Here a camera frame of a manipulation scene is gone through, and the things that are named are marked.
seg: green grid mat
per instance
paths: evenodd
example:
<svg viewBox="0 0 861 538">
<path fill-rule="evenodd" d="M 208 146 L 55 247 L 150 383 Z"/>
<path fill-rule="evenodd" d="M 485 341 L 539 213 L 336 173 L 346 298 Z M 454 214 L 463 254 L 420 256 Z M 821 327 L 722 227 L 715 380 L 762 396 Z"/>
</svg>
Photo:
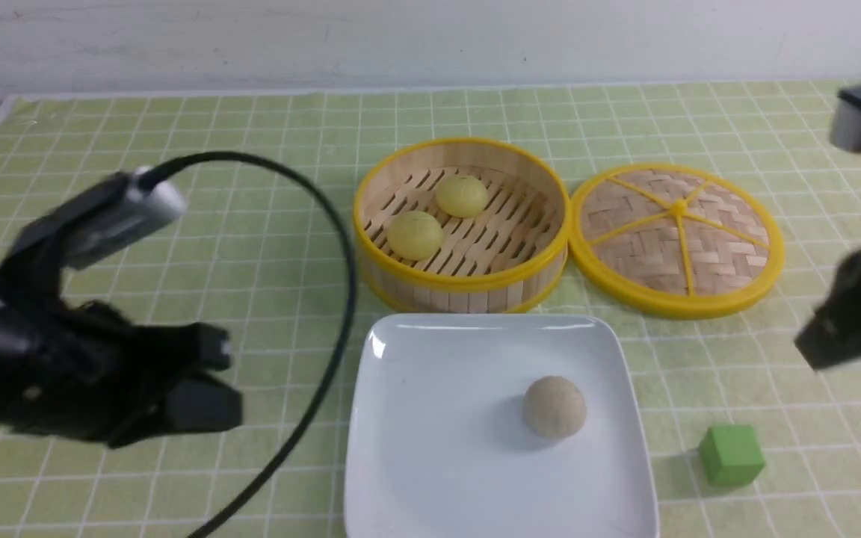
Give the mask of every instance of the green grid mat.
<svg viewBox="0 0 861 538">
<path fill-rule="evenodd" d="M 0 123 L 0 258 L 31 219 L 117 168 L 241 149 L 308 174 L 349 215 L 359 178 L 431 137 L 508 140 L 571 188 L 640 161 L 704 168 L 750 191 L 786 238 L 774 291 L 710 321 L 649 319 L 572 267 L 539 311 L 591 314 L 621 339 L 646 429 L 661 536 L 861 536 L 861 364 L 815 376 L 792 345 L 861 245 L 861 156 L 831 149 L 844 81 L 451 90 L 383 95 L 155 96 L 17 101 Z M 112 300 L 136 321 L 232 330 L 224 376 L 247 425 L 116 452 L 0 431 L 0 537 L 184 536 L 259 469 L 304 409 L 339 320 L 342 273 L 324 216 L 249 167 L 175 180 L 177 225 L 75 275 L 74 302 Z M 345 443 L 362 337 L 389 313 L 365 291 L 356 343 L 317 422 L 276 480 L 220 536 L 339 537 Z M 748 422 L 768 467 L 708 486 L 694 449 L 713 423 Z"/>
</svg>

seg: square plate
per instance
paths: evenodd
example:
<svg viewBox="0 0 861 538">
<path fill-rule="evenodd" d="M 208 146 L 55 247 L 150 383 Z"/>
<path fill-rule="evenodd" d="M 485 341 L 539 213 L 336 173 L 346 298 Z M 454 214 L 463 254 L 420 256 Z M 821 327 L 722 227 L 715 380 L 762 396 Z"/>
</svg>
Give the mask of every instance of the square plate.
<svg viewBox="0 0 861 538">
<path fill-rule="evenodd" d="M 563 375 L 587 423 L 544 442 L 523 395 Z M 348 437 L 350 538 L 653 538 L 656 494 L 626 362 L 583 316 L 399 314 L 371 328 Z"/>
</svg>

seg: yellow bun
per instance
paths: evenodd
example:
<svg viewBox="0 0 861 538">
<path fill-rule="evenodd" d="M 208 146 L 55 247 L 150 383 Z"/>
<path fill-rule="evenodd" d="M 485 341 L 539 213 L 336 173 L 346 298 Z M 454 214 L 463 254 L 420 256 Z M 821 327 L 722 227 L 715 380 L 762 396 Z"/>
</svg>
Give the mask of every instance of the yellow bun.
<svg viewBox="0 0 861 538">
<path fill-rule="evenodd" d="M 387 226 L 387 245 L 403 259 L 430 258 L 443 242 L 444 229 L 427 212 L 402 212 Z"/>
<path fill-rule="evenodd" d="M 476 217 L 487 205 L 487 188 L 472 175 L 445 177 L 434 188 L 437 205 L 454 217 Z"/>
</svg>

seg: bamboo steamer lid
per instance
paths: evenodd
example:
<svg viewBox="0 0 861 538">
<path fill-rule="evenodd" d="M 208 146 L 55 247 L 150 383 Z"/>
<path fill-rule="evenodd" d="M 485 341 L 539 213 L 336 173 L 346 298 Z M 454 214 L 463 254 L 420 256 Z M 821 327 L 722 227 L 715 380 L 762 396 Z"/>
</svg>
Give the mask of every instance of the bamboo steamer lid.
<svg viewBox="0 0 861 538">
<path fill-rule="evenodd" d="M 674 164 L 605 171 L 573 197 L 570 248 L 624 303 L 670 318 L 747 309 L 775 285 L 783 239 L 768 211 L 727 181 Z"/>
</svg>

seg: dough ball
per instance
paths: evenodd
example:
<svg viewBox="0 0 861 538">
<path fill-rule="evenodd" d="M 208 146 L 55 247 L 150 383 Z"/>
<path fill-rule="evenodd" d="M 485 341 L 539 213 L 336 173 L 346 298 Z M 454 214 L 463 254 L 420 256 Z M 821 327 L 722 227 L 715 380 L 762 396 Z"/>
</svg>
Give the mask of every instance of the dough ball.
<svg viewBox="0 0 861 538">
<path fill-rule="evenodd" d="M 476 217 L 487 205 L 487 188 L 472 175 L 451 175 L 440 180 L 433 190 L 437 205 L 454 217 Z"/>
<path fill-rule="evenodd" d="M 427 212 L 402 212 L 387 227 L 387 245 L 403 259 L 430 258 L 443 242 L 444 229 Z"/>
<path fill-rule="evenodd" d="M 564 439 L 580 431 L 587 420 L 587 402 L 570 379 L 541 377 L 523 396 L 523 418 L 538 436 Z"/>
</svg>

